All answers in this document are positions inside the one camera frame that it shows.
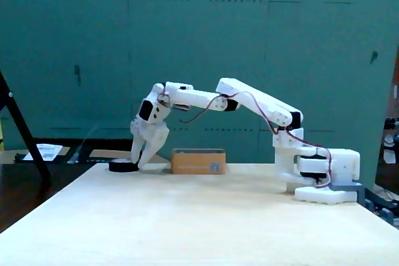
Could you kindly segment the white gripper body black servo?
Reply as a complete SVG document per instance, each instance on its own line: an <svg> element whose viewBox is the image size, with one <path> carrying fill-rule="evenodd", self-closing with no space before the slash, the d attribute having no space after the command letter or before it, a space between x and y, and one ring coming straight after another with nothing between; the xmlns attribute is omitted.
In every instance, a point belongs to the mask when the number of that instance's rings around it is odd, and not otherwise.
<svg viewBox="0 0 399 266"><path fill-rule="evenodd" d="M130 123L130 129L156 128L168 129L165 118L170 114L170 108L162 105L156 98L144 98L135 119Z"/></svg>

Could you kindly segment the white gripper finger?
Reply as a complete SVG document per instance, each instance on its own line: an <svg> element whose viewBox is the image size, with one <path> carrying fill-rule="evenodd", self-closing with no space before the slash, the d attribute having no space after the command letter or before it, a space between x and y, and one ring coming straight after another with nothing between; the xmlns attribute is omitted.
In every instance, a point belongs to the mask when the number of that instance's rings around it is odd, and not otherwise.
<svg viewBox="0 0 399 266"><path fill-rule="evenodd" d="M149 160L163 147L169 134L169 129L165 123L155 123L149 125L144 133L145 147L142 152L138 167L142 168Z"/></svg>
<svg viewBox="0 0 399 266"><path fill-rule="evenodd" d="M142 148L145 143L145 140L137 128L132 128L131 133L133 135L132 148L131 148L131 160L132 160L132 163L138 163L140 160L140 157L141 157L141 152L142 152Z"/></svg>

